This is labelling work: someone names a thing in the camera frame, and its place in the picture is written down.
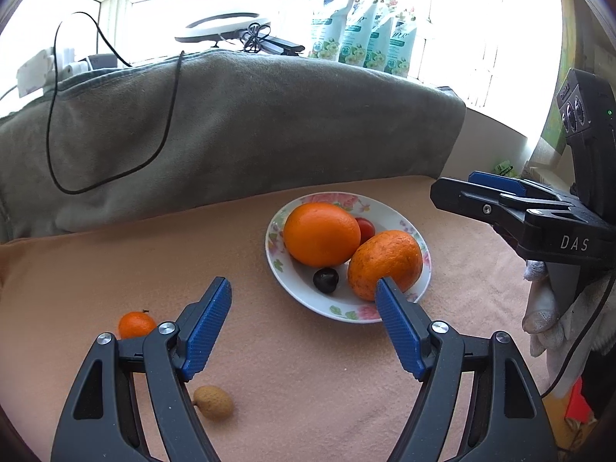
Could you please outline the white gloved hand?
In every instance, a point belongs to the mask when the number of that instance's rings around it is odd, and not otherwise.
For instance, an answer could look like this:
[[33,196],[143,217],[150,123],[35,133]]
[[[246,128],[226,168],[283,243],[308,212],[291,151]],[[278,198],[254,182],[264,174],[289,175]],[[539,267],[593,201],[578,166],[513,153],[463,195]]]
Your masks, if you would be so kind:
[[605,276],[587,286],[565,311],[543,262],[528,261],[524,278],[531,283],[522,328],[531,335],[529,351],[546,353],[551,393],[563,397],[582,375],[593,352],[606,355],[615,345],[615,280]]

